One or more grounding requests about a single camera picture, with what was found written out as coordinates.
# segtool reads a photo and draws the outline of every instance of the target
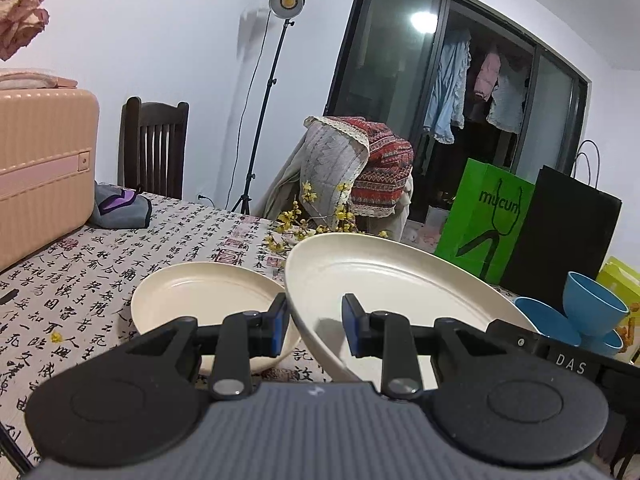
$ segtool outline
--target yellow bag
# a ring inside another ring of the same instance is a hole
[[[596,281],[613,292],[629,308],[628,316],[616,327],[624,342],[616,359],[628,363],[640,348],[640,272],[612,256],[600,270]],[[636,324],[638,337],[635,334]]]

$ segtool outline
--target black shopping bag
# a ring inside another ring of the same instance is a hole
[[[567,273],[596,279],[620,208],[620,199],[544,166],[500,285],[564,314]]]

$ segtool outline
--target floor lamp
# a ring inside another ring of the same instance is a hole
[[[271,93],[271,87],[276,84],[277,79],[274,77],[276,72],[276,65],[278,64],[278,58],[280,57],[280,51],[282,49],[282,42],[284,41],[284,35],[289,27],[292,27],[295,22],[291,19],[299,15],[302,7],[305,5],[305,0],[269,0],[269,7],[271,11],[279,18],[284,20],[282,25],[282,33],[280,34],[280,41],[276,49],[276,55],[273,58],[273,65],[271,66],[271,74],[267,81],[267,89],[264,92],[264,99],[262,100],[262,109],[260,110],[260,118],[258,119],[258,127],[255,131],[254,147],[251,150],[251,159],[249,160],[249,170],[246,174],[246,181],[244,183],[244,192],[236,202],[236,205],[231,211],[235,211],[240,206],[240,213],[243,215],[250,214],[249,202],[249,188],[251,187],[251,181],[255,178],[254,162],[255,154],[258,150],[258,142],[260,141],[260,131],[262,130],[262,123],[264,122],[264,113],[267,109],[267,102],[269,100],[269,94]]]

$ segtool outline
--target gray pouch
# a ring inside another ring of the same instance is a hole
[[[146,229],[150,220],[151,202],[138,190],[95,184],[94,212],[89,223],[103,229]]]

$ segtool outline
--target white plate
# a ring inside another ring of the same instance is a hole
[[[304,240],[287,257],[285,284],[303,341],[338,381],[360,379],[380,388],[382,373],[380,359],[351,356],[340,313],[347,292],[357,296],[366,312],[398,312],[416,325],[454,317],[485,330],[499,318],[536,332],[511,301],[465,270],[373,236],[336,233]],[[424,387],[435,388],[430,358],[419,360]]]
[[[267,311],[281,285],[249,269],[215,262],[187,262],[157,270],[133,293],[131,317],[141,334],[180,316],[193,316],[199,325],[221,324],[229,314]],[[252,373],[275,366],[290,354],[300,334],[289,322],[282,352],[276,358],[254,357]],[[203,356],[200,373],[208,375],[213,356]]]

